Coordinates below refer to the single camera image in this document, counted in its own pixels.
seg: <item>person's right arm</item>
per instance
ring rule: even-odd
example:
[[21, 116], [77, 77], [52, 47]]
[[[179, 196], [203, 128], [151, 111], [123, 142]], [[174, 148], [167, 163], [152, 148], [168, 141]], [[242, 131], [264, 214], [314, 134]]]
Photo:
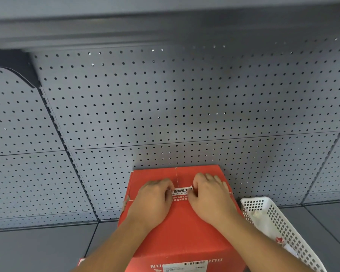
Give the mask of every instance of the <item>person's right arm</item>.
[[188, 200], [195, 213], [231, 243], [252, 272], [313, 272], [238, 214], [218, 176], [199, 173], [193, 186], [198, 196], [189, 189]]

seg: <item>hand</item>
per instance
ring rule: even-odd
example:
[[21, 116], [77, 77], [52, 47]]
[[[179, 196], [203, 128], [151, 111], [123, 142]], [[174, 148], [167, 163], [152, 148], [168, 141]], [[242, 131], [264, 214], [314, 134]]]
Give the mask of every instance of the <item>hand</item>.
[[174, 189], [174, 184], [168, 178], [147, 182], [138, 191], [126, 219], [134, 219], [150, 232], [167, 216]]
[[237, 209], [229, 196], [227, 183], [222, 182], [216, 175], [203, 175], [198, 173], [194, 177], [194, 189], [198, 190], [198, 196], [188, 189], [188, 201], [195, 213], [216, 229], [228, 216], [237, 213]]

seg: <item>person's left hand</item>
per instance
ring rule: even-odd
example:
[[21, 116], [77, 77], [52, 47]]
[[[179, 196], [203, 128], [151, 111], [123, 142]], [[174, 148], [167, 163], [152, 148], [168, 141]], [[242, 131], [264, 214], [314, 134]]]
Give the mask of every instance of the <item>person's left hand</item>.
[[150, 232], [167, 216], [174, 189], [174, 184], [168, 178], [147, 182], [138, 191], [126, 219], [143, 224], [145, 229]]

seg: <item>box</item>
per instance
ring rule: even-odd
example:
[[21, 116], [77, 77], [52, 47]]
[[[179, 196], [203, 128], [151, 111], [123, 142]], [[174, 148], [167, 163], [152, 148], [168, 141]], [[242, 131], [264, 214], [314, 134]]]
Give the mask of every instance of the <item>box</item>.
[[[118, 224], [124, 221], [138, 190], [147, 181], [170, 178], [175, 189], [190, 187], [199, 172], [218, 175], [228, 183], [218, 165], [133, 171]], [[195, 214], [180, 189], [180, 195], [173, 196], [168, 216], [145, 238], [126, 272], [242, 272], [244, 269], [240, 255], [213, 226]]]

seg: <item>white sticker with barcode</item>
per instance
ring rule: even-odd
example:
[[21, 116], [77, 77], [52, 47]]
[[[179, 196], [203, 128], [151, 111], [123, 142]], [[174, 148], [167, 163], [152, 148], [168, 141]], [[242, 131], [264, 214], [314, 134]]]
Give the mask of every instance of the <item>white sticker with barcode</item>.
[[182, 188], [175, 188], [175, 190], [172, 192], [173, 196], [180, 196], [180, 195], [186, 195], [187, 190], [192, 189], [192, 186], [190, 187], [182, 187]]
[[163, 272], [207, 272], [207, 267], [207, 260], [162, 265]]

